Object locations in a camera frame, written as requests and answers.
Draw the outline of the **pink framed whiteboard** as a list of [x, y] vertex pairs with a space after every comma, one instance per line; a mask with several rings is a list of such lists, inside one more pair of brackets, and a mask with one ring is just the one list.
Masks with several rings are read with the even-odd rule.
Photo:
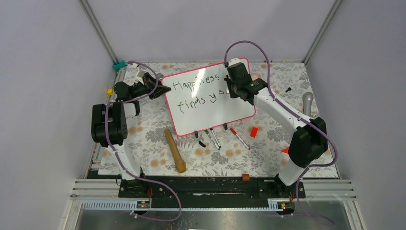
[[161, 83], [170, 87], [165, 94], [178, 136], [203, 131], [224, 123], [252, 117], [256, 108], [241, 99], [232, 99], [224, 80], [223, 63], [165, 76]]

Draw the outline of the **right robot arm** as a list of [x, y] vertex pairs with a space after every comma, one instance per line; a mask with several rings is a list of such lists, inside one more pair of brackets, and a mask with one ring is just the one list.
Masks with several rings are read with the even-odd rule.
[[231, 98], [240, 98], [259, 108], [279, 123], [291, 142], [288, 149], [289, 160], [277, 174], [275, 193], [287, 197], [293, 192], [293, 184], [314, 160], [328, 149], [325, 121], [318, 117], [312, 119], [295, 110], [277, 97], [269, 84], [261, 78], [252, 79], [247, 67], [240, 60], [225, 62], [228, 72], [225, 77]]

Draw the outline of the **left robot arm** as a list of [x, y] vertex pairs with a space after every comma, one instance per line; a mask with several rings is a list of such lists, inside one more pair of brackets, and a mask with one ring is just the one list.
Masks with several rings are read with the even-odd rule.
[[138, 97], [148, 96], [156, 99], [171, 91], [171, 87], [162, 85], [160, 80], [152, 77], [148, 72], [141, 75], [141, 79], [129, 85], [123, 81], [113, 87], [116, 99], [108, 104], [96, 104], [92, 107], [91, 136], [95, 143], [105, 147], [115, 158], [121, 187], [137, 197], [148, 192], [148, 179], [133, 155], [125, 149], [125, 140], [129, 130], [127, 120], [140, 114]]

